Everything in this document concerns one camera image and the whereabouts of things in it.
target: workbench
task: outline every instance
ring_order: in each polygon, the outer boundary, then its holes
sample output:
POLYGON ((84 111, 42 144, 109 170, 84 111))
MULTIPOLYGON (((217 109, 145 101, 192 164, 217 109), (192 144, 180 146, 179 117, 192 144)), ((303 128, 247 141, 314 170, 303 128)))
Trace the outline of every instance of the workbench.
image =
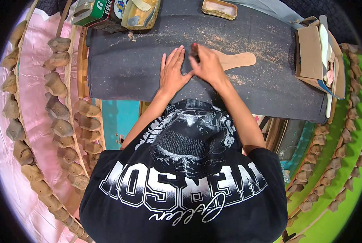
MULTIPOLYGON (((152 101, 159 88, 163 53, 186 47, 181 72, 191 70, 187 56, 197 42, 225 54, 252 52, 253 66, 226 75, 253 114, 324 123, 326 95, 295 77, 295 29, 274 17, 238 6, 235 20, 205 15, 203 1, 162 1, 151 30, 114 34, 88 30, 88 85, 92 98, 152 101)), ((213 88, 194 76, 172 100, 185 98, 225 108, 213 88)))

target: right hand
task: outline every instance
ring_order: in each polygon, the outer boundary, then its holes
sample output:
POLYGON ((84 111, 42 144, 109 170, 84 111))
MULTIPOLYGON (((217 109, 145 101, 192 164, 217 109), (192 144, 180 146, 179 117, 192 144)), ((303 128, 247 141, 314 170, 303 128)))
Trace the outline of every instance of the right hand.
POLYGON ((219 57, 211 49, 198 44, 200 63, 189 56, 194 74, 207 81, 214 89, 225 83, 228 78, 221 67, 219 57))

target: label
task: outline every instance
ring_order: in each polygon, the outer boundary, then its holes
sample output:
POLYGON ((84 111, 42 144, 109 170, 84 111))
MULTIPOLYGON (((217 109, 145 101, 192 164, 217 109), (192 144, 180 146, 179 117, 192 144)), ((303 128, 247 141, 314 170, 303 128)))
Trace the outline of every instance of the label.
POLYGON ((126 8, 128 0, 116 0, 115 5, 113 7, 113 11, 115 12, 116 17, 119 19, 123 18, 124 10, 126 8))

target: left hand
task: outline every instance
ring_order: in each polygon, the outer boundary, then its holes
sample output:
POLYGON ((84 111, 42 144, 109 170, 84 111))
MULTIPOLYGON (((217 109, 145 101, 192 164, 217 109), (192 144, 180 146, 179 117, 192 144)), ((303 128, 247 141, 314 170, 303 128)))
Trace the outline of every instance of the left hand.
POLYGON ((184 46, 175 48, 166 60, 166 53, 162 56, 161 78, 159 92, 173 96, 180 91, 184 85, 193 77, 193 70, 183 76, 181 74, 181 65, 184 61, 184 46))

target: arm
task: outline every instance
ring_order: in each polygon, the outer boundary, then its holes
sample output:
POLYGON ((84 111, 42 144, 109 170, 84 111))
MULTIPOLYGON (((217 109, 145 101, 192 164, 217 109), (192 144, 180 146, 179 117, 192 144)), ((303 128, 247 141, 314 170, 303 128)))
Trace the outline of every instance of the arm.
POLYGON ((185 76, 181 75, 181 65, 184 61, 184 55, 185 49, 183 46, 175 48, 167 60, 166 54, 163 54, 159 90, 149 107, 139 117, 131 131, 127 134, 120 148, 121 150, 130 144, 150 122, 162 115, 170 100, 194 75, 193 71, 185 76))
POLYGON ((209 48, 201 45, 198 45, 198 56, 199 64, 193 57, 189 57, 194 73, 212 85, 221 96, 235 123, 246 154, 254 148, 266 148, 261 129, 225 75, 219 57, 209 48))

